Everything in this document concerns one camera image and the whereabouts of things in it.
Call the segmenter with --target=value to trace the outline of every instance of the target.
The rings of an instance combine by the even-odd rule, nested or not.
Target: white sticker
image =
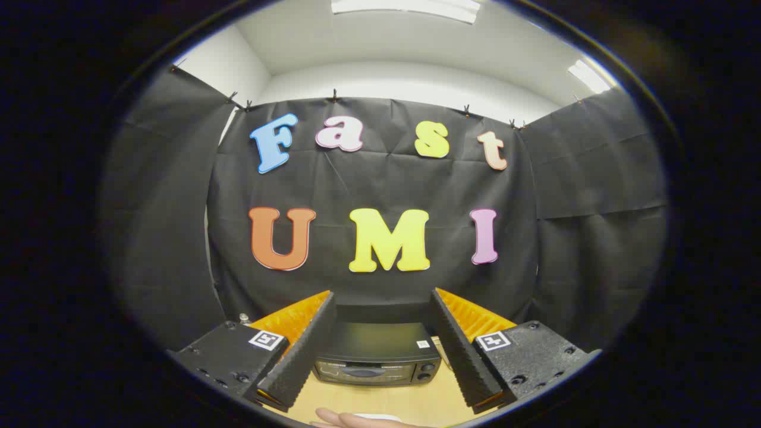
[[[261,330],[256,334],[256,336],[253,337],[253,339],[249,340],[248,343],[271,351],[274,350],[276,346],[278,346],[280,340],[283,340],[283,336],[277,333],[270,333],[268,331]]]
[[[481,347],[487,352],[506,347],[510,344],[510,340],[501,331],[478,336],[476,340],[481,343]]]

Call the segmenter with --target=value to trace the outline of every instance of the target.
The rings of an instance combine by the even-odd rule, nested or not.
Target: fluorescent light
[[[481,8],[473,0],[332,0],[334,14],[357,11],[410,11],[434,14],[472,24]]]
[[[584,82],[595,94],[599,94],[603,91],[610,89],[607,83],[601,78],[594,70],[589,68],[586,62],[580,59],[574,64],[568,67],[568,71],[576,76],[579,80]]]

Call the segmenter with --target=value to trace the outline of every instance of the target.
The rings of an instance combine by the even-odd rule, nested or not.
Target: small bottle
[[[238,315],[240,318],[240,323],[243,325],[251,325],[251,320],[248,319],[248,315],[246,314],[240,314]]]

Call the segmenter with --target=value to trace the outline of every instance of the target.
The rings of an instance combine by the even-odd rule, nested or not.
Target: blue letter f
[[[288,113],[265,126],[256,128],[251,133],[251,138],[256,140],[256,147],[259,148],[259,158],[262,160],[259,165],[259,174],[271,171],[288,160],[288,153],[280,152],[278,144],[291,147],[291,131],[285,126],[293,126],[296,122],[298,118],[293,113]]]

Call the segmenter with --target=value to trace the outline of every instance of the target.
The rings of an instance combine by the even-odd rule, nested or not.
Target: black fabric
[[[205,254],[204,206],[233,109],[181,70],[165,72],[124,117],[102,187],[116,295],[158,343],[179,350],[223,320]]]
[[[528,311],[585,350],[633,319],[667,232],[657,146],[620,88],[574,103],[521,132],[539,219],[539,276]]]
[[[259,152],[249,134],[293,113],[293,143],[283,165],[259,174]],[[323,121],[353,116],[364,124],[357,152],[324,149],[315,143]],[[423,158],[414,148],[416,125],[430,120],[448,130],[449,154]],[[505,142],[508,168],[486,164],[476,137],[494,131]],[[291,250],[291,208],[310,208],[309,257],[293,271],[270,270],[251,253],[248,211],[269,206],[280,211],[273,247]],[[355,223],[349,213],[374,208],[389,229],[408,209],[422,209],[426,257],[419,272],[353,273]],[[494,209],[493,264],[473,265],[476,233],[470,211]],[[537,268],[537,227],[533,184],[526,149],[517,131],[488,118],[427,104],[371,98],[284,101],[236,113],[216,156],[209,189],[209,242],[219,271],[225,312],[255,318],[330,289],[340,321],[429,321],[429,293],[440,287],[507,318],[522,321],[533,295]]]

